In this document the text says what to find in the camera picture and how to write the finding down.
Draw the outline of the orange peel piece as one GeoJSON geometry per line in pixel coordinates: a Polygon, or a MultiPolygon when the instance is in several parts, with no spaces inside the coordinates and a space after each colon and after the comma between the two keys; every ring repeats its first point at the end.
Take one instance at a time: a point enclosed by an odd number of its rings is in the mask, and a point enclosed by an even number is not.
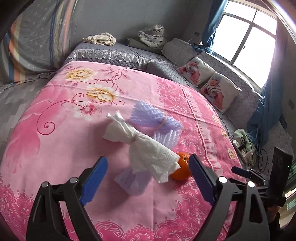
{"type": "Polygon", "coordinates": [[[174,173],[172,173],[170,177],[174,181],[182,182],[188,180],[192,176],[192,173],[189,168],[190,155],[184,152],[179,152],[178,155],[180,157],[178,161],[180,168],[177,169],[174,173]]]}

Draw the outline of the window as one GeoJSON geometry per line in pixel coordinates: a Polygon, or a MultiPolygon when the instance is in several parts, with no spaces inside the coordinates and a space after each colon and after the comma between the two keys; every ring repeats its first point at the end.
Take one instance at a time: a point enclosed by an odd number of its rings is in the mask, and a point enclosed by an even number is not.
{"type": "Polygon", "coordinates": [[[271,68],[276,25],[276,15],[262,4],[229,1],[217,27],[212,52],[262,89],[271,68]]]}

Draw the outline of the right baby print pillow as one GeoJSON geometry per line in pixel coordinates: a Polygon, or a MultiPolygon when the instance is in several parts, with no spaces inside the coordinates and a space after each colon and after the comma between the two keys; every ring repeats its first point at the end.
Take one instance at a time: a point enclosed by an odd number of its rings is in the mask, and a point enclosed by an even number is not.
{"type": "Polygon", "coordinates": [[[224,113],[242,90],[230,79],[220,73],[214,73],[200,89],[208,101],[224,113]]]}

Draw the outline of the left baby print pillow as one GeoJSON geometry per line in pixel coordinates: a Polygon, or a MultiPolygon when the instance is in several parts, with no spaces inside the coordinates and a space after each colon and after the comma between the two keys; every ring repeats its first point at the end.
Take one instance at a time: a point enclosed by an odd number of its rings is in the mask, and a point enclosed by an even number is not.
{"type": "Polygon", "coordinates": [[[201,87],[216,72],[211,66],[198,57],[194,57],[185,65],[177,68],[178,73],[185,77],[191,84],[201,87]]]}

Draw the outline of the white paper tissue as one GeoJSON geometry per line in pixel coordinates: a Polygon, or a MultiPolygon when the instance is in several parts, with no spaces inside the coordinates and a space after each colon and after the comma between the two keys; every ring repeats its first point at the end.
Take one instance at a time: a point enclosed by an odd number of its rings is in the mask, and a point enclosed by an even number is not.
{"type": "Polygon", "coordinates": [[[154,140],[139,132],[130,125],[117,111],[114,115],[106,115],[108,124],[104,139],[129,145],[129,160],[133,173],[149,172],[158,183],[168,182],[170,174],[180,169],[180,156],[154,140]]]}

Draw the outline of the purple foam fruit net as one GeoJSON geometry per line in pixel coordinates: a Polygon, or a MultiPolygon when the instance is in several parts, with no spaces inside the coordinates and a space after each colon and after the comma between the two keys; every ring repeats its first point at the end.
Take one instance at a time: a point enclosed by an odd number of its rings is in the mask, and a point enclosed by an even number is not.
{"type": "Polygon", "coordinates": [[[129,121],[138,126],[153,128],[163,133],[178,132],[183,128],[180,121],[141,100],[135,103],[129,121]]]}

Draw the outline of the grey bolster cushion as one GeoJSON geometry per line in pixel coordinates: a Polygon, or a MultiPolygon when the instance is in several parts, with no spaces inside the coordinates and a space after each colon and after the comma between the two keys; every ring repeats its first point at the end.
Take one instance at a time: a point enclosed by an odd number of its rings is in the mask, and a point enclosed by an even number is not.
{"type": "Polygon", "coordinates": [[[143,42],[141,42],[138,39],[127,38],[126,39],[126,45],[128,47],[137,48],[137,49],[141,49],[141,50],[144,50],[144,51],[149,51],[149,52],[152,52],[152,53],[155,53],[155,54],[159,54],[159,55],[162,54],[161,50],[154,49],[154,48],[144,44],[143,42]]]}

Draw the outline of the white tiger plush toy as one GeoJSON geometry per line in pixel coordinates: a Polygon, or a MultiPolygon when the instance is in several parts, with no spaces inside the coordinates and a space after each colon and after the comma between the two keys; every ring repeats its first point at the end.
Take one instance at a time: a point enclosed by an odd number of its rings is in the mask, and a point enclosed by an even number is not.
{"type": "Polygon", "coordinates": [[[138,37],[144,44],[151,47],[152,49],[161,50],[167,42],[165,37],[165,29],[160,24],[155,24],[153,26],[139,30],[138,37]]]}

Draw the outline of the green crumpled cloth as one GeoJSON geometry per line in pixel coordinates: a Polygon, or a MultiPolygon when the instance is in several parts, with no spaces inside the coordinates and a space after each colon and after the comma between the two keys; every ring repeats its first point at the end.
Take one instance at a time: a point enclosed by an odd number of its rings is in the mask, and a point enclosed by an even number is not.
{"type": "Polygon", "coordinates": [[[255,151],[255,145],[252,143],[248,133],[244,129],[240,128],[234,132],[234,140],[239,142],[240,145],[245,144],[246,145],[244,149],[245,151],[249,151],[251,149],[255,151]]]}

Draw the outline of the blue curtain right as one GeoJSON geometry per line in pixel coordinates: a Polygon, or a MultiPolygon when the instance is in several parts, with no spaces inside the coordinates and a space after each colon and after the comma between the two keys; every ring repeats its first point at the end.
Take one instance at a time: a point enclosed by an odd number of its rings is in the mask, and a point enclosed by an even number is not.
{"type": "Polygon", "coordinates": [[[285,84],[295,82],[295,55],[288,49],[290,38],[286,27],[278,24],[271,70],[261,92],[262,99],[247,123],[247,133],[259,149],[268,142],[268,132],[277,123],[288,128],[282,103],[285,96],[289,97],[285,84]]]}

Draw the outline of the grey quilted sofa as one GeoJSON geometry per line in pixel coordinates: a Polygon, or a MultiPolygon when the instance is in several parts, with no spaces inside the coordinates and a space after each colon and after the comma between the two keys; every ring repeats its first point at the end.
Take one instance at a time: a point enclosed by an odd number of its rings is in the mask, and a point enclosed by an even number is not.
{"type": "MultiPolygon", "coordinates": [[[[199,55],[199,58],[241,89],[241,92],[234,98],[229,109],[225,113],[218,113],[226,132],[230,137],[233,137],[235,130],[240,128],[246,129],[247,122],[255,112],[257,104],[262,97],[254,90],[249,81],[241,78],[215,57],[202,53],[199,55]]],[[[194,87],[189,80],[177,72],[176,66],[164,56],[119,43],[112,47],[80,43],[66,58],[65,63],[72,61],[89,61],[129,67],[166,78],[186,87],[194,87]]],[[[293,155],[291,142],[288,133],[280,123],[272,127],[268,133],[268,141],[262,148],[262,156],[265,162],[269,162],[269,167],[272,166],[274,147],[278,147],[293,155]]]]}

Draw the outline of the blue curtain left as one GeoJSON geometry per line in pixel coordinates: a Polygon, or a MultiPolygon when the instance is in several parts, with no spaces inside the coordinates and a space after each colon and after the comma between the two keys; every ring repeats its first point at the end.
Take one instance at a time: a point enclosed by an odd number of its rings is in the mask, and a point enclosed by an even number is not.
{"type": "Polygon", "coordinates": [[[192,44],[193,49],[201,54],[202,52],[207,52],[212,54],[212,46],[214,44],[215,33],[217,27],[222,19],[224,9],[226,8],[227,0],[213,0],[210,8],[210,13],[208,16],[208,21],[206,23],[205,29],[202,33],[201,42],[202,44],[197,45],[192,44]]]}

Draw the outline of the light purple foam net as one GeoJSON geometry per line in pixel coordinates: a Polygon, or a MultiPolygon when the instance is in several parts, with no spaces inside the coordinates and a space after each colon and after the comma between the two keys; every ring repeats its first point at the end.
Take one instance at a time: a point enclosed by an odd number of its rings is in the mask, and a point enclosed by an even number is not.
{"type": "MultiPolygon", "coordinates": [[[[180,137],[181,131],[170,130],[168,133],[154,131],[153,139],[172,150],[180,137]]],[[[114,181],[128,194],[139,196],[142,195],[149,182],[152,179],[149,171],[133,173],[132,168],[128,167],[118,174],[114,181]]]]}

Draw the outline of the white power strip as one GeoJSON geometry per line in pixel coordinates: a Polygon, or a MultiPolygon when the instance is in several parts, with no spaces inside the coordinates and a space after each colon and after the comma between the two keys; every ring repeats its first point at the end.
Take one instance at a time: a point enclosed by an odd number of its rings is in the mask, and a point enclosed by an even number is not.
{"type": "Polygon", "coordinates": [[[243,162],[244,164],[248,163],[248,159],[252,156],[253,150],[245,151],[245,144],[239,144],[236,140],[232,141],[233,147],[236,151],[237,156],[239,157],[240,161],[243,162]]]}

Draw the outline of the blue curtain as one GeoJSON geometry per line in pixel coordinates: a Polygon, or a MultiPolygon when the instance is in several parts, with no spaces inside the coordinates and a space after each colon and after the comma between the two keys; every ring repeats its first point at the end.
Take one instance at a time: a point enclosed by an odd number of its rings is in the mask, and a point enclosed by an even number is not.
{"type": "Polygon", "coordinates": [[[224,9],[226,8],[227,0],[213,0],[210,8],[210,13],[208,16],[208,21],[206,23],[205,29],[202,33],[201,42],[202,44],[197,45],[192,44],[193,49],[201,54],[202,52],[207,52],[212,54],[212,46],[214,44],[215,33],[217,27],[222,19],[224,9]]]}
{"type": "Polygon", "coordinates": [[[278,24],[271,70],[261,92],[262,99],[247,123],[247,133],[259,149],[268,142],[268,132],[277,123],[288,128],[282,103],[285,96],[289,97],[285,84],[295,82],[295,55],[288,49],[290,38],[286,27],[278,24]]]}

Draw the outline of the baby print pillow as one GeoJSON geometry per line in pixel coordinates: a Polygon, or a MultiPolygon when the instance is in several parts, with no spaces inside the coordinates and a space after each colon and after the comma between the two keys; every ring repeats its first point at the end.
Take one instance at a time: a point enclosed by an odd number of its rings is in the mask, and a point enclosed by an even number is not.
{"type": "Polygon", "coordinates": [[[177,68],[178,73],[185,77],[191,84],[201,87],[216,72],[211,66],[198,57],[194,57],[185,65],[177,68]]]}
{"type": "Polygon", "coordinates": [[[220,73],[214,73],[200,89],[208,101],[224,113],[242,90],[230,79],[220,73]]]}

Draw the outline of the cream crumpled cloth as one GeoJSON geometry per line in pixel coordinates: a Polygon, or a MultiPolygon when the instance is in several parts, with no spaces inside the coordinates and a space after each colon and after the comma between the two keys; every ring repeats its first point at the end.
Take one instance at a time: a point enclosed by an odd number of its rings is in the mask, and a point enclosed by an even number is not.
{"type": "Polygon", "coordinates": [[[108,32],[100,33],[98,35],[88,36],[82,39],[82,42],[95,44],[95,45],[106,45],[113,46],[116,44],[116,38],[108,32]]]}

